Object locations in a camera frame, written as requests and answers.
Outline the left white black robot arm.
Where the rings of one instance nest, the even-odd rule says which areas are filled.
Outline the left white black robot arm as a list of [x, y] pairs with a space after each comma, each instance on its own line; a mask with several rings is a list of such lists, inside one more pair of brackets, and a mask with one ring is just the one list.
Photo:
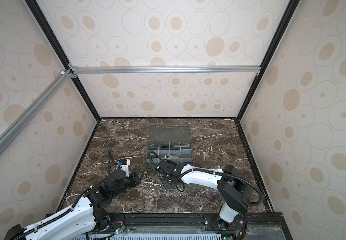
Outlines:
[[89, 186], [75, 202], [42, 221], [8, 230], [7, 240], [69, 240], [91, 231], [105, 231], [110, 225], [105, 206], [118, 195], [141, 184], [144, 173], [129, 171], [130, 160], [113, 158], [108, 150], [108, 173]]

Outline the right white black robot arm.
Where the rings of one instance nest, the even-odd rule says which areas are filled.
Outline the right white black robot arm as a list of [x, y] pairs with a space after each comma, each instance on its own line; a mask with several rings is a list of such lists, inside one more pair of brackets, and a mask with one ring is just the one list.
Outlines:
[[231, 165], [218, 170], [198, 168], [163, 159], [154, 151], [148, 151], [148, 159], [161, 175], [166, 190], [177, 188], [182, 192], [188, 184], [217, 190], [224, 200], [219, 219], [225, 223], [234, 222], [238, 215], [245, 215], [250, 206], [264, 201], [261, 190]]

